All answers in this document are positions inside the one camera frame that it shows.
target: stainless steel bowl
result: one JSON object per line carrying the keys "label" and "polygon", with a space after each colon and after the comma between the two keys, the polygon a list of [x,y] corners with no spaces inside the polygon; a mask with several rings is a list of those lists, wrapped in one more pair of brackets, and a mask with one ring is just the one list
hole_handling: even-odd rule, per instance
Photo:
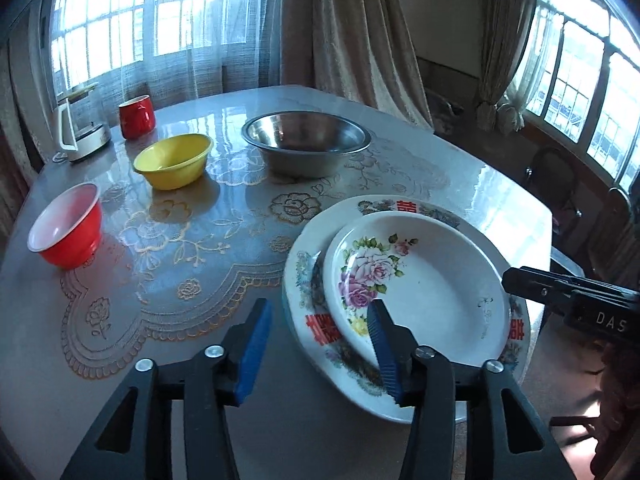
{"label": "stainless steel bowl", "polygon": [[369,132],[320,112],[276,112],[247,121],[242,137],[257,146],[272,171],[319,178],[335,174],[371,143]]}

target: sheer curtain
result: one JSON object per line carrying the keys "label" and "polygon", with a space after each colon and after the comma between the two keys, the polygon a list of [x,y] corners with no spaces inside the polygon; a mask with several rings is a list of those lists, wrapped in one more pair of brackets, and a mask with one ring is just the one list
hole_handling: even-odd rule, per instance
{"label": "sheer curtain", "polygon": [[279,0],[54,0],[56,96],[97,81],[111,124],[118,104],[156,108],[278,83]]}
{"label": "sheer curtain", "polygon": [[522,112],[540,87],[549,55],[558,46],[561,29],[561,16],[545,7],[536,8],[522,61],[505,92],[507,102],[498,109],[498,126],[502,133],[508,134],[524,126]]}

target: large white plate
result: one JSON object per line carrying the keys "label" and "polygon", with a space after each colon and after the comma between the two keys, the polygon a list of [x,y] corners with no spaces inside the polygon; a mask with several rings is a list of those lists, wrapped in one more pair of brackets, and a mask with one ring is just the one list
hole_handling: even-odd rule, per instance
{"label": "large white plate", "polygon": [[[384,391],[378,371],[344,340],[322,292],[322,260],[336,233],[362,215],[389,210],[418,212],[466,235],[492,261],[499,274],[509,268],[500,251],[471,224],[434,205],[393,195],[357,196],[337,203],[313,218],[290,250],[284,270],[285,310],[292,331],[312,364],[349,400],[368,412],[410,424],[414,410],[400,408]],[[498,358],[520,381],[530,343],[527,304],[509,297],[511,329]],[[464,402],[456,405],[456,421],[466,420]]]}

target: plate stack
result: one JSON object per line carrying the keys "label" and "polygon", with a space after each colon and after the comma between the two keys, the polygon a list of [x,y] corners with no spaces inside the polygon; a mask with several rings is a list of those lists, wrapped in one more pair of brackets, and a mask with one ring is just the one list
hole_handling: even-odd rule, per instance
{"label": "plate stack", "polygon": [[[500,284],[510,265],[463,219],[413,198],[343,200],[313,218],[284,272],[290,328],[314,366],[374,415],[410,424],[386,394],[367,332],[380,298],[394,322],[453,362],[500,360],[521,380],[530,343],[527,305]],[[456,421],[466,420],[465,403]]]}

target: kettle handle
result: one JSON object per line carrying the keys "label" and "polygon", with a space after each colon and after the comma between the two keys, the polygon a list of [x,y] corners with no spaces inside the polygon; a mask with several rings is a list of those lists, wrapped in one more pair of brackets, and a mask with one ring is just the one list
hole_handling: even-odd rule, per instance
{"label": "kettle handle", "polygon": [[[62,122],[62,115],[66,111],[66,123]],[[56,108],[56,115],[58,120],[56,121],[56,144],[63,152],[76,152],[78,150],[78,143],[76,142],[76,136],[73,133],[71,125],[71,117],[69,116],[69,101],[64,101],[58,108]],[[68,126],[68,130],[71,133],[72,144],[65,144],[63,139],[63,126]]]}

